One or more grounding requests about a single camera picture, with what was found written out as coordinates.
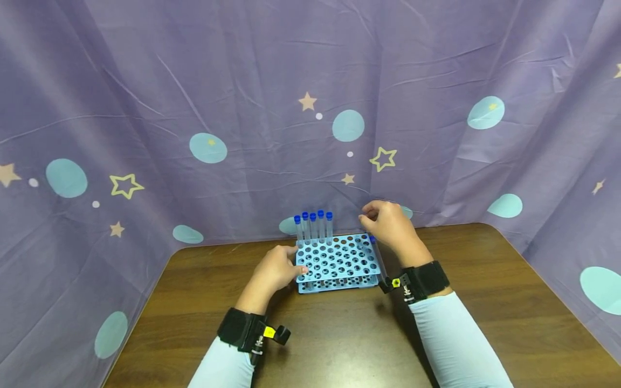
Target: person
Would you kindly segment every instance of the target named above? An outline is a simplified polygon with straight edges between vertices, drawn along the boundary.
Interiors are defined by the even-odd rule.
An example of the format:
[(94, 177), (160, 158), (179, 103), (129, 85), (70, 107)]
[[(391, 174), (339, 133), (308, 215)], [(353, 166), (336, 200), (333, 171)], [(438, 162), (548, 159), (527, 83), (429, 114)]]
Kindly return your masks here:
[[(371, 201), (359, 216), (364, 229), (386, 244), (402, 268), (433, 261), (399, 204)], [(277, 246), (267, 252), (235, 308), (264, 315), (272, 295), (308, 270), (289, 259), (297, 248)], [(425, 352), (441, 387), (513, 387), (496, 353), (449, 286), (410, 304)], [(249, 388), (254, 373), (248, 353), (216, 337), (188, 388)]]

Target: test tube rack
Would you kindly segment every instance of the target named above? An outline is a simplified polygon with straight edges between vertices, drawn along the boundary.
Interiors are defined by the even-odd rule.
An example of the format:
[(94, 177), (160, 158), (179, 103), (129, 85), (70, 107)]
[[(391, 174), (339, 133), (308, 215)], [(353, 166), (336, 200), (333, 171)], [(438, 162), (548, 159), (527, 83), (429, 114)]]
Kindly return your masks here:
[(297, 246), (296, 265), (309, 269), (296, 278), (300, 294), (378, 285), (378, 258), (367, 233), (298, 240)]

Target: purple fabric backdrop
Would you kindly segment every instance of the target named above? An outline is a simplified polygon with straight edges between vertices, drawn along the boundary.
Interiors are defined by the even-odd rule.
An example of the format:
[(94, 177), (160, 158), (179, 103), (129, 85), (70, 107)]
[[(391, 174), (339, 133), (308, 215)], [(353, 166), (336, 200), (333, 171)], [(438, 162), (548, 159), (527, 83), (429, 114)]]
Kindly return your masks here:
[(486, 222), (621, 359), (621, 2), (0, 4), (0, 386), (98, 387), (168, 258)]

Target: table surface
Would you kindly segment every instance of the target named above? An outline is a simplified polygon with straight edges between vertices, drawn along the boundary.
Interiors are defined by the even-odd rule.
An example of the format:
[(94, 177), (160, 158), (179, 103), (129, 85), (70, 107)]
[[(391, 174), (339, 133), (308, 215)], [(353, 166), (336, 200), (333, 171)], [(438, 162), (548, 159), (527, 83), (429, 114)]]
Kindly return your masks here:
[[(505, 238), (475, 223), (421, 228), (451, 285), (516, 387), (621, 387), (621, 368)], [(182, 388), (254, 266), (276, 243), (188, 248), (170, 259), (106, 388)], [(389, 274), (394, 257), (382, 249)], [(414, 318), (378, 287), (279, 295), (270, 344), (253, 387), (432, 387)]]

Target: black wrist strap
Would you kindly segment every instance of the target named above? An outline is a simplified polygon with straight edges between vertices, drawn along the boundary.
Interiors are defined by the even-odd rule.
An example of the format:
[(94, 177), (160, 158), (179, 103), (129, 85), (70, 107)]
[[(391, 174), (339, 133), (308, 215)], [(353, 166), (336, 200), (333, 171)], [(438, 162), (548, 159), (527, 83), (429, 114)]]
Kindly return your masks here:
[(251, 353), (250, 361), (254, 365), (256, 358), (263, 354), (264, 338), (285, 345), (291, 332), (284, 326), (274, 329), (267, 325), (265, 315), (248, 314), (232, 307), (218, 328), (218, 336), (238, 351)]
[(387, 277), (379, 282), (379, 286), (385, 294), (403, 287), (404, 300), (412, 304), (444, 290), (450, 283), (440, 262), (432, 261), (420, 267), (406, 268), (401, 276), (394, 279)]

